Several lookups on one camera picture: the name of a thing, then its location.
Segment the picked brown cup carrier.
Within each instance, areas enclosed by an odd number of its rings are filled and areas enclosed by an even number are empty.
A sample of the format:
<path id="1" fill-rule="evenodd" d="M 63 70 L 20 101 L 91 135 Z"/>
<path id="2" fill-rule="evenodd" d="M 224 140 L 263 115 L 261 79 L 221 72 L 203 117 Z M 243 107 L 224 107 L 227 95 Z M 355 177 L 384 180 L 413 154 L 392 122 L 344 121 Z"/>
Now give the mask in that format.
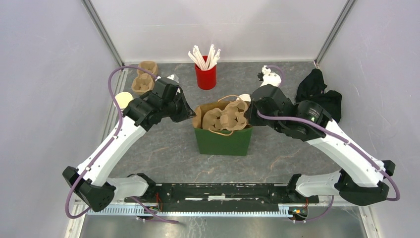
<path id="1" fill-rule="evenodd" d="M 229 102 L 224 109 L 214 108 L 207 111 L 202 120 L 202 129 L 210 131 L 236 131 L 247 126 L 245 111 L 248 104 L 242 100 Z"/>

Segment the brown cardboard cup carrier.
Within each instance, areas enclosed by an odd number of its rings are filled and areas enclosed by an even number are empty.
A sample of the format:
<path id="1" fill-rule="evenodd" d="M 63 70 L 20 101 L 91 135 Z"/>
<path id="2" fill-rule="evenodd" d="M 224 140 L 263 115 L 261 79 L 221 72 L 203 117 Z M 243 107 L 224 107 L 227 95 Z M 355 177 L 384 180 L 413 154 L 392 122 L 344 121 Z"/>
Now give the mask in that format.
<path id="1" fill-rule="evenodd" d="M 154 61 L 142 61 L 138 64 L 138 67 L 149 71 L 153 75 L 158 75 L 158 65 Z M 149 74 L 137 70 L 137 77 L 133 80 L 131 89 L 137 95 L 143 95 L 144 93 L 151 91 L 155 85 L 155 79 Z"/>

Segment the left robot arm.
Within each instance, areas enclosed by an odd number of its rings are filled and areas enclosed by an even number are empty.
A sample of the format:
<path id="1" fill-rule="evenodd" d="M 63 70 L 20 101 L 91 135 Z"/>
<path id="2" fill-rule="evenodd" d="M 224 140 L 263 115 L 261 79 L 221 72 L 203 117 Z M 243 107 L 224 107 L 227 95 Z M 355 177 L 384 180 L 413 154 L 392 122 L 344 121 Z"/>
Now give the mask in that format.
<path id="1" fill-rule="evenodd" d="M 195 117 L 175 74 L 159 78 L 152 91 L 129 102 L 122 119 L 91 156 L 77 167 L 68 166 L 62 175 L 68 185 L 93 211 L 111 202 L 139 197 L 150 202 L 156 195 L 154 182 L 145 175 L 110 178 L 109 174 L 127 152 L 150 128 L 163 118 L 181 122 Z"/>

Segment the brown paper bag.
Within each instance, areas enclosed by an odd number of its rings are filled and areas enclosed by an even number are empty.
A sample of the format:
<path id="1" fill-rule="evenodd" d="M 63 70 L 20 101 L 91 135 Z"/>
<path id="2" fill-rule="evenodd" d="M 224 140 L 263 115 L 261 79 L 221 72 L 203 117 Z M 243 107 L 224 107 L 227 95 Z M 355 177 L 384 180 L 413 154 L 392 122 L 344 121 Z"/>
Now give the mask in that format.
<path id="1" fill-rule="evenodd" d="M 196 116 L 192 119 L 192 126 L 214 134 L 231 136 L 249 125 L 245 115 L 249 108 L 250 102 L 237 95 L 228 95 L 215 103 L 198 106 L 195 109 Z"/>

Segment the stack of paper cups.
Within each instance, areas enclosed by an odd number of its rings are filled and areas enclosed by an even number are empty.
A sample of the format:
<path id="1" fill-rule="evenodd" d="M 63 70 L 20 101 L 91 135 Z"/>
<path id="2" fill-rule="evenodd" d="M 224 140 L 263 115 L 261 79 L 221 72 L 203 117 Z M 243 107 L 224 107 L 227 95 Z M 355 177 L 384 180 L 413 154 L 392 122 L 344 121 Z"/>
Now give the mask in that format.
<path id="1" fill-rule="evenodd" d="M 127 108 L 128 104 L 134 99 L 133 95 L 129 92 L 120 92 L 115 95 L 115 100 L 120 108 L 123 111 Z"/>

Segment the bundle of wrapped straws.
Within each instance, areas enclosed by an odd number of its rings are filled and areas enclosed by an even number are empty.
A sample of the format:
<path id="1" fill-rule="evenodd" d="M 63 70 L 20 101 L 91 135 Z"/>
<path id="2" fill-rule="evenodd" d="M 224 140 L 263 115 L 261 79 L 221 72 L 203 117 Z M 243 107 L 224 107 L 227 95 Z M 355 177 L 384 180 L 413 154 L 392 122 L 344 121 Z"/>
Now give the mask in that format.
<path id="1" fill-rule="evenodd" d="M 221 49 L 216 49 L 214 44 L 210 45 L 208 54 L 205 56 L 201 53 L 200 48 L 194 45 L 192 51 L 187 53 L 188 57 L 193 63 L 202 71 L 209 71 L 215 69 L 220 60 Z"/>

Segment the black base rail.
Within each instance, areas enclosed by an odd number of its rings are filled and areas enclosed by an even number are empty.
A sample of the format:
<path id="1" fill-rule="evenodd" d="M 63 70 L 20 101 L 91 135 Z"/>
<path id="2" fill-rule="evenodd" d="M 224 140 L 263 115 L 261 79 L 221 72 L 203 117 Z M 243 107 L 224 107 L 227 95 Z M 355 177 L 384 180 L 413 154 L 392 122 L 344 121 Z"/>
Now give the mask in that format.
<path id="1" fill-rule="evenodd" d="M 138 200 L 163 212 L 264 212 L 276 211 L 279 204 L 319 203 L 317 195 L 304 197 L 277 183 L 161 183 Z"/>

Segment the black cloth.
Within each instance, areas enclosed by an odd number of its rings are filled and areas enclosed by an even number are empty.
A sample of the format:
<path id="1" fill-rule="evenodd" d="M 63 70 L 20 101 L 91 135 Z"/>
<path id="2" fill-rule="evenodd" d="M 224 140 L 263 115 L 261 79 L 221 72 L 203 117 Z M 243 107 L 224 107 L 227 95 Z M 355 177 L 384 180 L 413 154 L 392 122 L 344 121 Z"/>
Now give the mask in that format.
<path id="1" fill-rule="evenodd" d="M 295 101 L 313 101 L 327 110 L 339 123 L 342 118 L 342 94 L 335 90 L 326 91 L 326 88 L 322 71 L 315 68 L 299 84 Z"/>

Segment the red straw holder cup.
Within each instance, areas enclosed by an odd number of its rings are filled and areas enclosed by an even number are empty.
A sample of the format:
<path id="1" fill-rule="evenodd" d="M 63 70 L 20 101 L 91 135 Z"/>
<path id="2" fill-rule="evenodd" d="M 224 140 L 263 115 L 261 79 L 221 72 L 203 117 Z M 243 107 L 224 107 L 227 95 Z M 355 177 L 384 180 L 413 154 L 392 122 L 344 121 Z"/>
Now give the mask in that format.
<path id="1" fill-rule="evenodd" d="M 197 86 L 202 90 L 211 90 L 216 86 L 217 65 L 210 70 L 201 70 L 195 64 Z"/>

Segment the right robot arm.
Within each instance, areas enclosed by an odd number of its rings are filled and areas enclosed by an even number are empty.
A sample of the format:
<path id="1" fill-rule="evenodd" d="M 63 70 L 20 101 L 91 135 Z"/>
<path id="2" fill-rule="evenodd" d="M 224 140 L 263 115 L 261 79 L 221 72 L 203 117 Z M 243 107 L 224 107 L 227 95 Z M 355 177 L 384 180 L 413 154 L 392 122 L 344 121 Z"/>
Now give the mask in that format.
<path id="1" fill-rule="evenodd" d="M 304 197 L 340 196 L 358 206 L 389 201 L 395 164 L 374 158 L 352 140 L 322 106 L 311 100 L 292 103 L 282 90 L 270 84 L 250 95 L 246 112 L 252 126 L 268 126 L 288 137 L 299 139 L 323 152 L 340 170 L 323 175 L 295 174 L 287 184 L 292 202 Z"/>

